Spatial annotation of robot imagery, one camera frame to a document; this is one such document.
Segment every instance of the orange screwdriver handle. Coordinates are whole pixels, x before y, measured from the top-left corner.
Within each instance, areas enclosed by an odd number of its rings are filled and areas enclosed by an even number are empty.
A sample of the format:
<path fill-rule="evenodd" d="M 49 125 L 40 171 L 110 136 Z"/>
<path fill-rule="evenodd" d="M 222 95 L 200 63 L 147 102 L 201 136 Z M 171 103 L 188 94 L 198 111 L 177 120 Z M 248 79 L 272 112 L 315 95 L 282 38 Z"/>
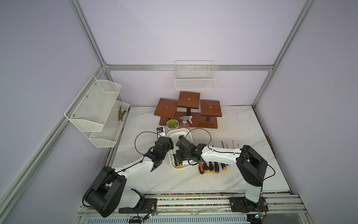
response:
<path fill-rule="evenodd" d="M 201 162 L 199 162 L 199 172 L 200 174 L 204 174 L 204 168 Z"/>

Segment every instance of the wire basket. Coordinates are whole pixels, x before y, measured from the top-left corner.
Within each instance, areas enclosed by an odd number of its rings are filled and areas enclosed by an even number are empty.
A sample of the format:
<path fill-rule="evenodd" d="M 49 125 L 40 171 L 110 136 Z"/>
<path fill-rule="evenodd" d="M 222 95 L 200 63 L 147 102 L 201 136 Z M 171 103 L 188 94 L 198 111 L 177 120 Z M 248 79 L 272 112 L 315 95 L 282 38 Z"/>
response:
<path fill-rule="evenodd" d="M 82 132 L 102 131 L 120 89 L 117 83 L 95 80 L 68 119 Z"/>
<path fill-rule="evenodd" d="M 176 90 L 213 90 L 214 61 L 175 61 Z"/>
<path fill-rule="evenodd" d="M 104 124 L 101 132 L 92 132 L 89 140 L 97 147 L 114 147 L 121 132 L 123 122 L 126 118 L 127 112 L 123 115 L 122 120 L 118 120 L 118 111 L 122 109 L 128 111 L 129 104 L 116 100 L 113 104 L 107 122 Z"/>

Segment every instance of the screwdriver handle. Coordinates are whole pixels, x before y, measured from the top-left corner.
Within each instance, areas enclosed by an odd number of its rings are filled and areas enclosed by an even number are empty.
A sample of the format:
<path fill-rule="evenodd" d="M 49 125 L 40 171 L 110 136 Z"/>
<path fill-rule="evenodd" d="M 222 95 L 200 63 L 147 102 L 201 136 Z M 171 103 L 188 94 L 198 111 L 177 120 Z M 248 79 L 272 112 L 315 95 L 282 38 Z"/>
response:
<path fill-rule="evenodd" d="M 199 172 L 200 174 L 204 174 L 204 168 L 201 162 L 199 162 Z"/>
<path fill-rule="evenodd" d="M 209 172 L 210 172 L 210 169 L 209 169 L 208 165 L 206 165 L 206 163 L 203 163 L 203 167 L 204 167 L 205 173 L 209 173 Z"/>
<path fill-rule="evenodd" d="M 215 168 L 215 173 L 219 173 L 219 164 L 218 164 L 218 162 L 214 162 L 214 168 Z"/>
<path fill-rule="evenodd" d="M 212 162 L 209 162 L 209 169 L 211 173 L 214 173 L 214 166 Z"/>
<path fill-rule="evenodd" d="M 221 168 L 223 169 L 223 171 L 226 171 L 226 165 L 224 163 L 221 164 Z"/>

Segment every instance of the potted plant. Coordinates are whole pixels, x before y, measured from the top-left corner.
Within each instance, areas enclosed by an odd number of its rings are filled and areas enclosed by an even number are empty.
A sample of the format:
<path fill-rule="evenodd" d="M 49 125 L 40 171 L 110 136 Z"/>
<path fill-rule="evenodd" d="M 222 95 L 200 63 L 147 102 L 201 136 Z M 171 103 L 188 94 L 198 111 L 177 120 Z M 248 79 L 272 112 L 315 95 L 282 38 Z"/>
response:
<path fill-rule="evenodd" d="M 168 127 L 169 131 L 175 130 L 179 127 L 179 122 L 175 119 L 170 119 L 166 122 L 166 126 Z"/>

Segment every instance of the white marble tabletop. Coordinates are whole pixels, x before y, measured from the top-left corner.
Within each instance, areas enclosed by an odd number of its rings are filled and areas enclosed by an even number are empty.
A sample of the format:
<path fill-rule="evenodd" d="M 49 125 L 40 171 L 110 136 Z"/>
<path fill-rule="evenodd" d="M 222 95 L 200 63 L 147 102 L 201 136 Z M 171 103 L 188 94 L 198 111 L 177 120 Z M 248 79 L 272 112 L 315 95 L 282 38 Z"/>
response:
<path fill-rule="evenodd" d="M 141 154 L 134 148 L 136 136 L 143 131 L 156 132 L 159 127 L 160 117 L 154 115 L 155 107 L 131 107 L 128 118 L 119 142 L 118 150 L 112 164 L 113 168 L 126 165 L 140 159 Z M 282 174 L 282 171 L 274 157 L 274 154 L 266 140 L 261 126 L 251 106 L 222 106 L 222 117 L 218 117 L 218 129 L 207 128 L 212 136 L 211 146 L 222 148 L 221 141 L 229 148 L 235 148 L 237 144 L 242 148 L 249 145 L 256 150 L 275 170 L 275 176 L 268 178 L 263 183 L 263 192 L 285 192 L 290 188 Z M 209 135 L 204 130 L 191 132 L 194 145 L 208 143 Z M 145 153 L 154 146 L 157 135 L 142 133 L 136 142 L 139 152 Z M 267 167 L 266 177 L 273 174 Z M 136 188 L 144 194 L 175 193 L 175 192 L 236 192 L 244 193 L 246 181 L 243 179 L 236 166 L 227 167 L 227 171 L 220 173 L 200 174 L 198 166 L 185 169 L 174 169 L 166 156 L 163 163 L 154 171 L 146 173 L 137 179 L 126 183 L 126 189 Z"/>

